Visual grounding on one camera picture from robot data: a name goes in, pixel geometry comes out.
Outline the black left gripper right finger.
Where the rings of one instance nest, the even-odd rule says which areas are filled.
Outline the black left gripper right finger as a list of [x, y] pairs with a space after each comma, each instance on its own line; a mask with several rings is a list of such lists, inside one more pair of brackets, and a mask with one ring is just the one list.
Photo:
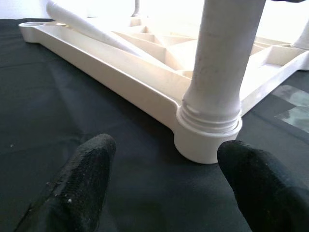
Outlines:
[[275, 156], [227, 141], [219, 146], [217, 159], [253, 232], [309, 230], [309, 188]]

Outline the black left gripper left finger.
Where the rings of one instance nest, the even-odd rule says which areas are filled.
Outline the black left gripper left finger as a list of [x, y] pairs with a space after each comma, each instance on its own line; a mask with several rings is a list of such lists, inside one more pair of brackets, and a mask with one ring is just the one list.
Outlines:
[[29, 205], [15, 231], [95, 231], [115, 151], [116, 142], [108, 134], [99, 134], [80, 145]]

